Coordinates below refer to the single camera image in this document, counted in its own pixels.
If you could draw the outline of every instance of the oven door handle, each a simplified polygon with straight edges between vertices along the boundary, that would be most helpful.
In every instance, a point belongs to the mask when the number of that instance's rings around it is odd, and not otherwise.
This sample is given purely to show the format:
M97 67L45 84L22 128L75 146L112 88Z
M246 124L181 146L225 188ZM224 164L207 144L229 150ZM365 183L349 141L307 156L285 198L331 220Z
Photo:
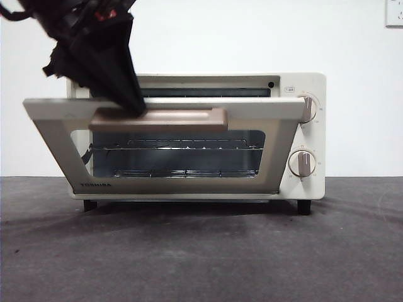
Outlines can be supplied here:
M212 109L149 109L135 118L120 108L98 108L88 126L96 132L227 131L227 112Z

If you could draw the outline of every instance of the toshiba logo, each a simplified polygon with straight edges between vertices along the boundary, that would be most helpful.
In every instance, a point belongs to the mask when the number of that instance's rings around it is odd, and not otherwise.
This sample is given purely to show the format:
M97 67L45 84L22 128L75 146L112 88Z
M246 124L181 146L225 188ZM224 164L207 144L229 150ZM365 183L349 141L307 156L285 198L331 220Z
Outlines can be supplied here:
M82 187L112 187L111 184L80 184Z

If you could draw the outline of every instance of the oven door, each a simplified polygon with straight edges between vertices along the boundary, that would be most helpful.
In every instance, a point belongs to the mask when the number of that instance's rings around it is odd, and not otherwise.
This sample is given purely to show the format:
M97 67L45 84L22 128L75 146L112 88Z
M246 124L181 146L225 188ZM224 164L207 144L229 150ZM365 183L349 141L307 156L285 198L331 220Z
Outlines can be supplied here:
M128 116L109 101L28 99L76 197L225 198L277 194L303 98L147 98Z

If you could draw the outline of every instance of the control knob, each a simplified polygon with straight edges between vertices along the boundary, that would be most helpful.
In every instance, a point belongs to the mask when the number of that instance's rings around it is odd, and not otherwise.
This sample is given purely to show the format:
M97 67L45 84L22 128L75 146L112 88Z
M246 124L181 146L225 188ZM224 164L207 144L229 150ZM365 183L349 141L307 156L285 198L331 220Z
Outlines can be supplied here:
M290 156L288 166L296 176L308 177L315 171L315 157L308 151L300 150Z
M316 116L317 105L312 96L301 96L305 100L304 115L302 116L301 123L308 123Z

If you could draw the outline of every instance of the white wall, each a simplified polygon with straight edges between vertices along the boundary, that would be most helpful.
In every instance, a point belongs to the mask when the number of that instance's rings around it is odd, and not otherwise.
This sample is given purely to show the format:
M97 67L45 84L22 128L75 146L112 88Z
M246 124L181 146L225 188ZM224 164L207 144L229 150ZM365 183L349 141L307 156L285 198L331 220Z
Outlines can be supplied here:
M321 71L328 176L403 176L403 30L384 0L138 0L137 72ZM53 42L34 21L2 20L2 173L60 175L21 102L63 96L46 79Z

